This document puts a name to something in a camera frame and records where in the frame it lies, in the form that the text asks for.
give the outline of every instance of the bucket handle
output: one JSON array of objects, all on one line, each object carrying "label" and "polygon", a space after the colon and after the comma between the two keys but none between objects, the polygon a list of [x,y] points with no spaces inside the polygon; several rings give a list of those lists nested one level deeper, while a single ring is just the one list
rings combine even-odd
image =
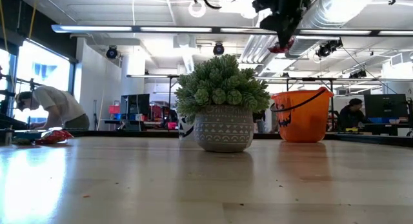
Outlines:
[{"label": "bucket handle", "polygon": [[327,91],[327,89],[321,89],[321,91],[319,91],[316,95],[308,98],[307,100],[301,102],[301,103],[298,104],[298,105],[294,105],[294,106],[288,107],[288,108],[283,108],[283,109],[280,109],[280,110],[274,110],[274,109],[271,109],[271,108],[270,108],[270,110],[273,111],[273,112],[285,112],[285,111],[293,110],[293,109],[295,109],[295,108],[301,107],[301,106],[307,104],[308,102],[314,100],[315,98],[317,98],[317,97],[319,97],[321,94],[323,94],[325,91]]}]

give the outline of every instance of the man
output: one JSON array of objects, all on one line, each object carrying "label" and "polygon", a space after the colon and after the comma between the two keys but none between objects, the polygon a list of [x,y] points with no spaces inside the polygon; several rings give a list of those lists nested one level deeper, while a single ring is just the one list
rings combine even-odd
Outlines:
[{"label": "man", "polygon": [[360,110],[363,106],[363,101],[357,98],[351,99],[340,112],[338,117],[338,126],[341,130],[346,128],[357,128],[359,123],[371,123]]},{"label": "man", "polygon": [[21,92],[16,97],[17,108],[36,110],[41,105],[48,112],[45,123],[32,123],[30,128],[46,130],[50,127],[89,129],[89,118],[82,106],[68,92],[54,87],[41,86],[33,93]]}]

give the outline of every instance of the table surface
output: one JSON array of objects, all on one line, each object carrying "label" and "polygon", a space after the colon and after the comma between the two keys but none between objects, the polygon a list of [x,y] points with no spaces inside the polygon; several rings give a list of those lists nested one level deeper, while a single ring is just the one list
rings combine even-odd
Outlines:
[{"label": "table surface", "polygon": [[254,140],[81,137],[0,147],[1,223],[413,223],[413,150]]}]

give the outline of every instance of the orange bucket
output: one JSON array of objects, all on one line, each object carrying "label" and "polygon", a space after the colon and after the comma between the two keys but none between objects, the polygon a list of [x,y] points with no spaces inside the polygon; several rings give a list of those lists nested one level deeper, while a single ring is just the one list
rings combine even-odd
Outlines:
[{"label": "orange bucket", "polygon": [[[318,93],[318,97],[309,101]],[[293,143],[316,143],[322,140],[326,132],[331,97],[333,93],[325,87],[318,90],[282,92],[272,96],[276,104],[274,110],[284,110],[306,102],[292,110],[276,112],[281,137]]]}]

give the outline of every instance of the potted plant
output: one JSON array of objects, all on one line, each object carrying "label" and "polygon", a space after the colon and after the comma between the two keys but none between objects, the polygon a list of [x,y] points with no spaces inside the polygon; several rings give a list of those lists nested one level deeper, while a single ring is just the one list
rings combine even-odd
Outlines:
[{"label": "potted plant", "polygon": [[177,112],[194,123],[195,140],[214,152],[241,152],[254,135],[253,112],[269,106],[265,81],[238,69],[235,56],[214,57],[178,79]]}]

